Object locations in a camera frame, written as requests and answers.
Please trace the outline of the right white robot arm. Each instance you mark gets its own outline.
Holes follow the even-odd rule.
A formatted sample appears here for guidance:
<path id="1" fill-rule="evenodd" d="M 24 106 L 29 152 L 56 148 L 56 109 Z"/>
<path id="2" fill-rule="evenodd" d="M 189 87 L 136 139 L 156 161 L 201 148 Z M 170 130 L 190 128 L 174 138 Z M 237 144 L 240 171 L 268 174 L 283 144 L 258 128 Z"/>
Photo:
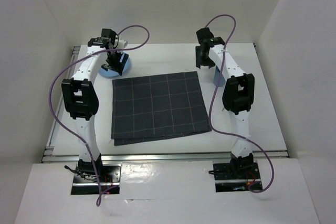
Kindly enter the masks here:
<path id="1" fill-rule="evenodd" d="M 225 82 L 222 103 L 230 116 L 232 136 L 236 137 L 225 173 L 240 178 L 254 163 L 251 146 L 245 139 L 249 137 L 249 112 L 254 102 L 255 77 L 238 65 L 227 52 L 224 40 L 215 37 L 208 27 L 198 30 L 196 37 L 199 43 L 196 46 L 196 66 L 216 67 L 216 85 Z"/>

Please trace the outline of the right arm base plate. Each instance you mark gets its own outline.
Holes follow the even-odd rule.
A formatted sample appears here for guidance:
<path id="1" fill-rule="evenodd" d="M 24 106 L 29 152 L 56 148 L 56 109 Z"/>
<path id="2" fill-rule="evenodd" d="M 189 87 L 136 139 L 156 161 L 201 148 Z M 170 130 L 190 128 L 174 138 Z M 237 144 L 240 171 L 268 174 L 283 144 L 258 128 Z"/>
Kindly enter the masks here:
<path id="1" fill-rule="evenodd" d="M 229 162 L 214 163 L 208 173 L 214 176 L 217 193 L 263 190 L 259 167 L 252 155 L 246 158 L 232 156 Z"/>

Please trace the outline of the dark grey checked cloth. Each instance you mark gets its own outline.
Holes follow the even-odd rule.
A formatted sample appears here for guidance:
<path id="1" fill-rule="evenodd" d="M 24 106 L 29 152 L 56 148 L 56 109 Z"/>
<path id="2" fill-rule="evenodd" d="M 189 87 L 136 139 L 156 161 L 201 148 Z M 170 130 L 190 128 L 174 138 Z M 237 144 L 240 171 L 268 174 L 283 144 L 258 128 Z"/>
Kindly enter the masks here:
<path id="1" fill-rule="evenodd" d="M 112 81 L 111 139 L 115 146 L 210 131 L 196 71 Z"/>

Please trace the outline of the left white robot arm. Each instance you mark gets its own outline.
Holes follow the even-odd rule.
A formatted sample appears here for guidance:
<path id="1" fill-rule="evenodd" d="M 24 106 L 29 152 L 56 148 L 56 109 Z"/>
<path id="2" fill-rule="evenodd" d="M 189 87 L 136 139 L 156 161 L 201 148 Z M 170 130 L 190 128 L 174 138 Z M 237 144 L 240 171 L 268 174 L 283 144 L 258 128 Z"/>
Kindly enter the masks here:
<path id="1" fill-rule="evenodd" d="M 61 89 L 66 111 L 74 120 L 80 147 L 77 173 L 85 174 L 97 182 L 104 176 L 101 153 L 95 133 L 95 115 L 99 99 L 94 82 L 100 70 L 122 75 L 128 55 L 122 50 L 127 46 L 112 29 L 102 29 L 101 36 L 88 42 L 87 56 L 69 79 L 63 79 Z"/>

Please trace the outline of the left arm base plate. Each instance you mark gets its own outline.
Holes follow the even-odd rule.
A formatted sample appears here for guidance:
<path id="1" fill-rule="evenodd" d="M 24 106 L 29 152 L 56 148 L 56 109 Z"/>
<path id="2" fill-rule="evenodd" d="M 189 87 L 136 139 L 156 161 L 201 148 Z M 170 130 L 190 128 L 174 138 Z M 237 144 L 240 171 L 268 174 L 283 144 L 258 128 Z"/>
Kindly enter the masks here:
<path id="1" fill-rule="evenodd" d="M 74 174 L 72 181 L 72 195 L 98 195 L 98 183 L 94 172 L 80 172 L 78 167 L 72 169 L 65 165 L 64 168 Z M 121 165 L 107 165 L 100 172 L 100 185 L 103 193 L 108 195 L 120 192 Z"/>

